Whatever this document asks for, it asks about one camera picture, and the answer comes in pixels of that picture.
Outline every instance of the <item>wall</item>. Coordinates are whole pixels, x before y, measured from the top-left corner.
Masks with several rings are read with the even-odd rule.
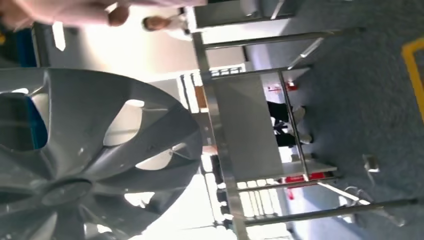
[[[289,19],[251,22],[208,28],[202,34],[205,43],[219,43],[243,39],[257,39],[279,36]]]
[[[90,26],[78,34],[65,33],[63,52],[54,47],[51,28],[46,33],[53,67],[84,68],[125,75],[143,82],[167,78],[172,72],[198,68],[192,43],[164,32],[146,32],[141,21],[146,16],[176,14],[175,9],[132,7],[128,22],[117,28]],[[244,62],[241,48],[208,52],[211,67]]]

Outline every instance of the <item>metal bar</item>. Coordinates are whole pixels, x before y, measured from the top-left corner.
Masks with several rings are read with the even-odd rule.
[[[317,40],[315,40],[311,45],[309,45],[305,51],[303,51],[300,56],[302,58],[306,58],[307,56],[309,56],[309,54],[311,54],[313,51],[315,51],[324,41],[323,37],[318,38]]]
[[[315,51],[321,43],[323,43],[324,38],[319,37],[317,40],[315,40],[311,45],[309,45],[299,56],[296,57],[295,60],[293,60],[290,65],[288,66],[288,70],[291,70],[294,68],[302,59],[307,58],[313,51]]]
[[[345,28],[341,30],[304,32],[304,33],[284,35],[284,36],[272,36],[272,37],[262,37],[262,38],[254,38],[254,39],[244,39],[244,40],[238,40],[238,41],[209,43],[209,44],[205,44],[204,48],[206,50],[211,50],[211,49],[243,47],[243,46],[257,45],[257,44],[292,42],[292,41],[300,41],[300,40],[308,40],[308,39],[336,37],[336,36],[341,36],[345,34],[356,34],[362,31],[363,31],[363,28],[361,27],[352,27],[352,28]]]
[[[202,34],[195,32],[192,34],[193,46],[197,64],[200,70],[200,77],[203,82],[207,106],[209,108],[209,119],[212,125],[212,132],[215,137],[218,150],[219,163],[221,165],[222,178],[225,182],[228,206],[233,215],[232,223],[238,240],[249,240],[245,226],[245,214],[243,212],[242,201],[237,191],[237,181],[234,176],[233,165],[231,163],[226,136],[221,122],[220,110],[212,85],[212,73],[208,63],[208,57],[203,45]]]
[[[280,14],[279,16],[277,16],[275,19],[270,19],[269,16],[265,16],[265,17],[254,17],[254,18],[246,17],[246,18],[242,18],[240,20],[227,21],[227,22],[222,22],[222,23],[218,23],[218,24],[201,25],[201,23],[200,24],[197,23],[197,29],[210,28],[210,27],[223,27],[223,26],[231,26],[231,25],[237,25],[237,24],[268,22],[268,21],[281,20],[281,19],[290,19],[290,18],[293,18],[294,16],[295,16],[295,14],[293,14],[293,13],[283,13],[283,14]]]
[[[245,224],[247,227],[249,227],[249,226],[256,226],[256,225],[267,225],[267,224],[276,224],[276,223],[287,223],[287,222],[293,222],[293,221],[312,220],[312,219],[320,219],[320,218],[354,214],[354,213],[370,211],[370,210],[380,210],[382,208],[396,208],[396,207],[403,207],[408,205],[416,205],[418,203],[419,203],[418,198],[383,201],[378,203],[371,203],[368,205],[339,207],[339,208],[329,209],[329,210],[312,211],[312,212],[305,212],[305,213],[299,213],[299,214],[291,214],[286,216],[277,216],[272,218],[270,217],[265,219],[247,220]]]
[[[182,91],[184,92],[185,102],[187,103],[187,108],[190,113],[192,113],[192,108],[190,107],[189,95],[187,94],[186,82],[184,81],[184,75],[179,76],[179,80],[182,84]]]
[[[256,195],[257,195],[256,203],[257,203],[258,208],[259,208],[259,205],[260,205],[260,209],[262,209],[262,215],[266,215],[265,214],[265,208],[264,208],[264,201],[262,200],[261,193],[259,191],[255,191],[254,195],[255,195],[254,196],[255,198],[256,198]]]
[[[281,7],[283,6],[285,1],[286,0],[279,0],[278,1],[277,6],[275,6],[274,12],[272,13],[271,20],[276,19],[276,17],[278,16],[278,13],[280,12]]]
[[[50,67],[44,25],[35,23],[31,29],[31,33],[37,67]]]
[[[269,69],[263,69],[263,70],[256,70],[256,71],[245,71],[240,73],[234,73],[231,75],[220,75],[220,76],[213,76],[212,80],[218,80],[218,79],[225,79],[225,78],[232,78],[232,77],[246,77],[246,76],[252,76],[252,75],[261,75],[261,74],[273,74],[277,73],[278,71],[284,72],[288,70],[296,70],[296,69],[306,69],[311,68],[312,65],[301,65],[294,68],[289,69],[288,67],[277,67],[277,68],[269,68]]]
[[[326,189],[328,189],[330,191],[333,191],[333,192],[335,192],[335,193],[337,193],[337,194],[339,194],[339,195],[341,195],[341,196],[343,196],[345,198],[348,198],[348,199],[350,199],[352,201],[358,201],[362,205],[369,205],[369,204],[371,204],[371,202],[369,202],[367,200],[360,199],[359,197],[357,197],[355,195],[352,195],[352,194],[350,194],[350,193],[348,193],[346,191],[340,190],[337,187],[328,185],[326,183],[323,183],[323,182],[319,182],[318,181],[318,185],[320,185],[320,186],[322,186],[322,187],[324,187],[324,188],[326,188]]]
[[[290,103],[289,91],[287,91],[286,83],[284,82],[283,73],[278,72],[278,79],[281,83],[281,89],[284,93],[285,105],[287,106],[288,119],[291,127],[293,128],[294,140],[296,142],[297,153],[299,154],[300,162],[303,168],[303,178],[306,182],[309,182],[308,166],[306,165],[304,151],[302,149],[301,138],[299,136],[298,127],[296,126],[295,116],[293,116],[292,104]]]
[[[319,179],[319,180],[310,180],[310,181],[302,181],[302,182],[289,182],[289,183],[282,183],[282,184],[275,184],[275,185],[265,185],[265,186],[256,186],[256,187],[250,187],[250,188],[242,188],[242,189],[238,189],[238,192],[243,193],[243,192],[268,190],[268,189],[300,188],[300,187],[306,187],[306,186],[319,184],[321,181],[327,182],[327,181],[334,181],[336,179],[338,179],[338,178],[335,177],[335,176],[331,176],[331,177],[326,177],[326,178]]]
[[[210,188],[209,188],[209,185],[208,185],[208,181],[206,180],[206,171],[203,168],[203,166],[200,166],[200,173],[203,177],[204,186],[206,187],[207,197],[209,199],[209,207],[210,207],[210,211],[212,212],[213,220],[217,221],[217,216],[215,216],[215,213],[214,213],[214,205],[212,203]]]

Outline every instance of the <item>person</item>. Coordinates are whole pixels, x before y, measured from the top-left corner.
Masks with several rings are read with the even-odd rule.
[[[289,113],[287,112],[287,105],[285,103],[275,103],[271,101],[267,101],[266,103],[268,105],[269,114],[272,118],[289,124]],[[305,113],[306,110],[302,106],[293,110],[295,124],[298,124],[302,121]],[[309,134],[299,133],[299,137],[302,144],[311,144],[313,141],[312,136]],[[293,129],[291,127],[289,127],[287,133],[280,132],[279,134],[275,134],[275,139],[279,147],[291,147],[296,145]],[[215,145],[204,146],[203,153],[216,155],[217,147]]]
[[[123,25],[132,5],[145,7],[195,7],[227,0],[1,0],[0,16],[11,30],[30,27],[34,22],[65,27],[86,25]],[[117,4],[108,11],[107,8]]]
[[[184,13],[172,15],[170,17],[163,16],[147,16],[141,21],[141,26],[148,32],[164,31],[169,36],[183,40],[191,41],[187,18]]]

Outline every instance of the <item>gray carpet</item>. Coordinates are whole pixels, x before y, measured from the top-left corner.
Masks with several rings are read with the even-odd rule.
[[[326,40],[305,61],[314,68],[297,80],[293,100],[307,106],[301,128],[315,138],[307,151],[339,168],[344,176],[340,188],[363,188],[378,201],[424,197],[424,126],[400,55],[403,44],[424,35],[424,1],[305,0],[282,35],[352,26],[367,31]],[[269,44],[273,67],[287,66],[310,42]],[[416,58],[423,68],[424,54]],[[366,175],[362,154],[378,158],[376,187]],[[306,189],[305,197],[327,207],[323,192]],[[398,228],[361,213],[359,228],[373,240],[423,238],[424,207],[391,212],[408,224]]]

